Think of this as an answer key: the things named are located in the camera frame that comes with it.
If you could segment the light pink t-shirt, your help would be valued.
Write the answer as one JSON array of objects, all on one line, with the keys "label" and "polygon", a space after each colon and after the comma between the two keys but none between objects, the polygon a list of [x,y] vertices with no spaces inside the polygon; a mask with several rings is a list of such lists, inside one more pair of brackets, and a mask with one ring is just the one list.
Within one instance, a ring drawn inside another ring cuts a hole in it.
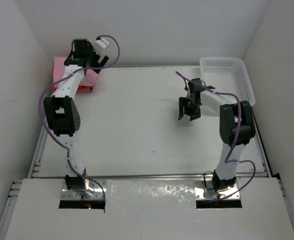
[{"label": "light pink t-shirt", "polygon": [[[63,78],[65,71],[64,62],[67,59],[66,56],[56,56],[54,57],[53,65],[53,82]],[[83,87],[92,87],[98,79],[99,74],[93,70],[87,70],[85,77],[80,82],[80,86]]]}]

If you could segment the pink red t-shirt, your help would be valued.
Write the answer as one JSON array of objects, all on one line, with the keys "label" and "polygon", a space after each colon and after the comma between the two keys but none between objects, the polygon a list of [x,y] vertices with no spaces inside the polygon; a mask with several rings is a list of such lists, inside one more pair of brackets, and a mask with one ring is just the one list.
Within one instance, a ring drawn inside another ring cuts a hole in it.
[{"label": "pink red t-shirt", "polygon": [[88,93],[91,93],[94,89],[94,85],[92,86],[83,86],[83,85],[80,85],[77,89],[77,93],[78,94],[88,94]]}]

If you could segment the orange t-shirt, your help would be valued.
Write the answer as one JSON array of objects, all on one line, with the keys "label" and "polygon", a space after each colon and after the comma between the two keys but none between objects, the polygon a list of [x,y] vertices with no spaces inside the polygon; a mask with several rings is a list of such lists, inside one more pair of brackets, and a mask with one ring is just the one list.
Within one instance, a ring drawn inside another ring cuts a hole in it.
[{"label": "orange t-shirt", "polygon": [[[55,83],[58,80],[61,80],[63,78],[64,74],[65,74],[65,69],[64,68],[53,68],[52,69],[53,82]],[[82,78],[81,82],[79,83],[79,86],[78,86],[78,89],[77,89],[78,92],[83,92],[84,89],[86,88],[83,85],[84,80],[85,80],[85,76]],[[58,88],[58,86],[59,86],[59,84],[55,84],[52,87],[52,91],[55,92],[56,89]]]}]

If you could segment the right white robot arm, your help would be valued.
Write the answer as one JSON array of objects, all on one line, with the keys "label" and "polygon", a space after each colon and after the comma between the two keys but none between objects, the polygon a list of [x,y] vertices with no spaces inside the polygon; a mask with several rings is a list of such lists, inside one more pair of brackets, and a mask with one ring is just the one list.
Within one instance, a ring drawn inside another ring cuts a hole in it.
[{"label": "right white robot arm", "polygon": [[201,106],[207,106],[219,114],[219,135],[223,142],[221,156],[212,173],[211,190],[215,192],[233,187],[236,182],[236,169],[241,153],[250,140],[255,137],[252,107],[246,100],[241,101],[233,93],[218,92],[213,86],[206,86],[199,78],[192,80],[182,77],[186,97],[178,100],[178,119],[189,116],[190,121],[201,117]]}]

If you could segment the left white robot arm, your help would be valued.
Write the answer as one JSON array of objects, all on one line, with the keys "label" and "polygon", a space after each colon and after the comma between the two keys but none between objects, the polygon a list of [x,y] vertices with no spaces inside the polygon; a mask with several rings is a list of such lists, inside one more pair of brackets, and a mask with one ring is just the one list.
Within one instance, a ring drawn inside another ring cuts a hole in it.
[{"label": "left white robot arm", "polygon": [[74,39],[69,55],[54,59],[52,95],[42,95],[39,100],[43,126],[50,137],[67,151],[65,183],[68,190],[86,191],[92,182],[85,175],[81,157],[74,153],[76,133],[81,126],[74,99],[79,89],[94,86],[100,70],[105,68],[109,59],[103,54],[108,45],[102,36],[93,43],[85,38]]}]

